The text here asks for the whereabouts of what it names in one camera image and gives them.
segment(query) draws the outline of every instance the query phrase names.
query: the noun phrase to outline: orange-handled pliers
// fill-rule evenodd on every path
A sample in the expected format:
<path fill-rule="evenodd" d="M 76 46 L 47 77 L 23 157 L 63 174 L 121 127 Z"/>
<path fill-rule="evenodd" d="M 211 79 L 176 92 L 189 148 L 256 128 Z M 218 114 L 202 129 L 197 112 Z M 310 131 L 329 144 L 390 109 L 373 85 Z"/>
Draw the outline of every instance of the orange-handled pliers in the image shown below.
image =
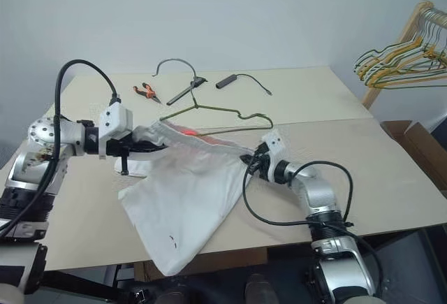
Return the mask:
<path fill-rule="evenodd" d="M 134 86 L 133 91 L 141 96 L 145 96 L 148 99 L 154 99 L 157 103 L 161 103 L 160 99 L 157 98 L 155 91 L 145 82 L 142 84 L 146 90 L 138 89 L 138 87 Z"/>

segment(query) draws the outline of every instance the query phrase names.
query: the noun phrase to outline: white fabric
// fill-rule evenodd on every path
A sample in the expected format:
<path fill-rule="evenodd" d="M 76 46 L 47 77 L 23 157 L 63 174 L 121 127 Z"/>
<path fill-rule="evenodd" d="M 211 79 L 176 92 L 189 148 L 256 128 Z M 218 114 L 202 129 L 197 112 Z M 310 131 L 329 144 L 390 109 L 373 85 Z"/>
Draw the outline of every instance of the white fabric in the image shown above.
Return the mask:
<path fill-rule="evenodd" d="M 247 167 L 239 156 L 253 153 L 228 141 L 184 135 L 184 130 L 160 121 L 137 127 L 135 141 L 168 148 L 146 154 L 149 161 L 129 161 L 129 174 L 146 178 L 119 192 L 147 253 L 165 276 L 180 272 L 231 211 Z M 115 170 L 121 170 L 120 161 Z"/>

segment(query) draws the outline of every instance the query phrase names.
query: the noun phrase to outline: table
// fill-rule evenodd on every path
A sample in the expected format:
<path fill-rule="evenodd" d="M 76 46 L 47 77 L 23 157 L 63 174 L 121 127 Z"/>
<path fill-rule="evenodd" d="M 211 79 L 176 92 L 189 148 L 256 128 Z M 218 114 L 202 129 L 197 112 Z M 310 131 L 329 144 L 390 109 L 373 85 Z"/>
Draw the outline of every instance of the table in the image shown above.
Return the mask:
<path fill-rule="evenodd" d="M 233 72 L 237 71 L 198 72 L 198 75 L 213 84 Z M 277 128 L 288 143 L 291 160 L 325 159 L 347 167 L 354 181 L 350 216 L 355 223 L 354 233 L 384 233 L 447 222 L 447 200 L 329 68 L 245 73 L 256 75 L 274 95 L 267 96 L 256 83 L 247 79 L 237 80 L 223 90 L 216 90 L 212 84 L 203 85 L 196 91 L 199 101 L 238 107 L 245 112 L 263 109 L 275 123 L 279 121 Z M 158 106 L 131 90 L 132 85 L 146 81 L 166 102 L 188 85 L 190 75 L 165 74 L 162 78 L 163 82 L 156 83 L 157 78 L 150 75 L 112 76 L 123 104 L 134 112 L 135 125 L 148 124 L 165 111 L 188 105 L 185 99 L 173 108 Z M 247 94 L 250 94 L 250 100 L 255 98 L 256 108 L 250 109 Z M 108 88 L 99 77 L 76 77 L 64 90 L 62 113 L 75 120 L 97 120 L 109 98 Z M 207 128 L 231 123 L 214 116 L 207 117 L 207 114 L 209 112 L 194 112 L 175 123 Z M 255 147 L 264 133 L 247 131 L 220 137 Z M 6 179 L 12 161 L 0 171 L 0 179 Z M 49 247 L 46 270 L 150 259 L 117 200 L 117 192 L 136 182 L 137 178 L 115 174 L 114 162 L 115 159 L 99 161 L 96 156 L 71 159 L 68 175 L 50 214 L 50 228 L 43 240 Z M 347 197 L 345 177 L 334 168 L 321 170 L 331 181 L 344 209 Z M 247 193 L 252 207 L 269 219 L 286 221 L 304 217 L 285 187 L 253 179 Z M 202 252 L 308 241 L 310 236 L 306 227 L 278 228 L 258 222 L 239 200 Z"/>

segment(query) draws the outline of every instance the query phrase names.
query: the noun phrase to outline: white wall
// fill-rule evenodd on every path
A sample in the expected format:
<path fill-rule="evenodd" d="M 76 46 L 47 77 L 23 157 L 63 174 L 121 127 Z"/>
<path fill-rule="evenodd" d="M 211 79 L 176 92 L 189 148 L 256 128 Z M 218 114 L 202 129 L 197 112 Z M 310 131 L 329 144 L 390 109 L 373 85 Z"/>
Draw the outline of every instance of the white wall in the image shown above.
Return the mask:
<path fill-rule="evenodd" d="M 108 73 L 152 72 L 166 57 L 201 70 L 329 65 L 361 97 L 353 62 L 392 43 L 419 1 L 0 0 L 0 141 L 17 145 L 72 58 Z M 429 126 L 447 112 L 447 89 L 384 91 L 373 107 L 380 120 Z"/>

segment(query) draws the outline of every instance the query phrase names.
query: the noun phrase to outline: black wire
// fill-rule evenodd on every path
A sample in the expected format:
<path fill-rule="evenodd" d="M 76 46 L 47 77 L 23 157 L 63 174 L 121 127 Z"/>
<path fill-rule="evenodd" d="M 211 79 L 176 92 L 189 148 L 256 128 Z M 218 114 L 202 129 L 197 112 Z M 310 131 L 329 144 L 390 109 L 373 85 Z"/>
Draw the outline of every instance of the black wire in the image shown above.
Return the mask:
<path fill-rule="evenodd" d="M 246 77 L 250 77 L 252 80 L 254 80 L 255 82 L 257 82 L 259 84 L 259 86 L 261 86 L 270 96 L 272 95 L 272 92 L 268 89 L 266 89 L 255 77 L 253 77 L 252 75 L 248 75 L 246 73 L 238 73 L 236 75 L 236 77 L 240 76 L 240 75 L 245 75 Z"/>
<path fill-rule="evenodd" d="M 354 190 L 354 182 L 352 180 L 352 176 L 349 173 L 348 169 L 346 169 L 344 166 L 342 166 L 341 164 L 335 163 L 335 162 L 331 162 L 331 161 L 311 161 L 308 162 L 306 164 L 304 164 L 303 166 L 301 166 L 297 171 L 295 171 L 289 178 L 289 186 L 291 181 L 293 180 L 293 178 L 296 177 L 296 175 L 298 173 L 300 173 L 301 171 L 303 171 L 304 169 L 306 169 L 308 166 L 313 166 L 314 164 L 324 164 L 326 166 L 334 166 L 335 168 L 338 168 L 340 170 L 342 170 L 349 181 L 349 193 L 348 193 L 348 201 L 346 202 L 346 210 L 344 211 L 344 216 L 343 216 L 343 221 L 345 222 L 348 219 L 348 215 L 349 215 L 349 210 L 351 209 L 351 203 L 352 203 L 352 194 L 353 194 L 353 190 Z"/>
<path fill-rule="evenodd" d="M 382 286 L 381 285 L 382 285 L 382 282 L 383 282 L 383 267 L 382 267 L 382 263 L 380 261 L 379 256 L 377 255 L 376 251 L 374 250 L 374 248 L 371 247 L 371 245 L 369 243 L 367 243 L 363 238 L 361 238 L 360 236 L 357 236 L 356 234 L 354 234 L 354 233 L 352 233 L 350 231 L 347 231 L 346 229 L 342 229 L 342 228 L 340 228 L 338 226 L 334 226 L 334 225 L 331 225 L 331 224 L 328 224 L 328 223 L 325 223 L 325 222 L 316 222 L 316 221 L 310 221 L 310 220 L 300 220 L 300 221 L 296 221 L 296 222 L 273 222 L 271 220 L 268 220 L 266 218 L 261 217 L 260 215 L 258 215 L 251 208 L 251 206 L 249 205 L 249 202 L 247 200 L 247 192 L 246 192 L 246 189 L 245 189 L 245 185 L 247 183 L 247 177 L 248 177 L 248 174 L 249 174 L 250 166 L 254 163 L 255 158 L 256 158 L 256 153 L 251 158 L 251 161 L 248 164 L 247 169 L 245 170 L 244 178 L 242 180 L 242 196 L 244 198 L 245 206 L 247 207 L 247 210 L 251 213 L 251 215 L 253 215 L 257 220 L 260 220 L 262 222 L 265 222 L 266 224 L 273 225 L 273 226 L 297 226 L 297 225 L 314 225 L 315 226 L 316 225 L 316 226 L 328 227 L 329 229 L 333 229 L 335 231 L 338 231 L 338 232 L 340 232 L 340 233 L 342 233 L 342 234 L 344 234 L 346 236 L 350 236 L 351 238 L 353 238 L 354 240 L 359 242 L 372 255 L 374 261 L 376 262 L 377 270 L 379 272 L 379 277 L 378 277 L 378 283 L 377 283 L 377 286 L 376 286 L 375 296 L 380 298 L 382 296 Z M 292 174 L 291 180 L 294 177 L 296 177 L 296 175 L 302 169 L 304 169 L 304 168 L 306 168 L 308 166 L 311 166 L 312 164 L 316 164 L 315 162 L 326 162 L 326 161 L 313 161 L 313 162 L 309 162 L 308 164 L 305 164 L 304 166 L 301 166 L 301 168 L 299 168 L 297 171 L 295 171 Z"/>
<path fill-rule="evenodd" d="M 54 118 L 53 118 L 54 143 L 53 143 L 52 158 L 48 161 L 47 168 L 45 169 L 45 172 L 42 176 L 41 182 L 39 183 L 37 191 L 34 194 L 34 197 L 28 203 L 28 205 L 25 206 L 22 209 L 22 211 L 20 211 L 20 213 L 15 216 L 14 219 L 0 226 L 0 231 L 2 231 L 0 233 L 0 239 L 4 238 L 6 234 L 8 234 L 11 231 L 11 229 L 13 229 L 15 225 L 17 225 L 17 223 L 29 211 L 29 209 L 34 205 L 34 203 L 45 193 L 45 190 L 48 188 L 48 185 L 50 185 L 53 176 L 56 173 L 57 164 L 59 163 L 59 155 L 61 152 L 61 117 L 65 118 L 63 115 L 61 115 L 61 86 L 65 72 L 70 66 L 74 64 L 85 64 L 96 70 L 100 75 L 103 76 L 105 81 L 109 84 L 110 89 L 112 90 L 112 98 L 117 97 L 117 90 L 115 89 L 115 86 L 113 86 L 112 81 L 99 67 L 97 67 L 93 63 L 83 59 L 73 59 L 71 61 L 68 61 L 62 66 L 61 70 L 59 71 L 59 74 L 57 75 L 56 87 L 54 91 Z"/>

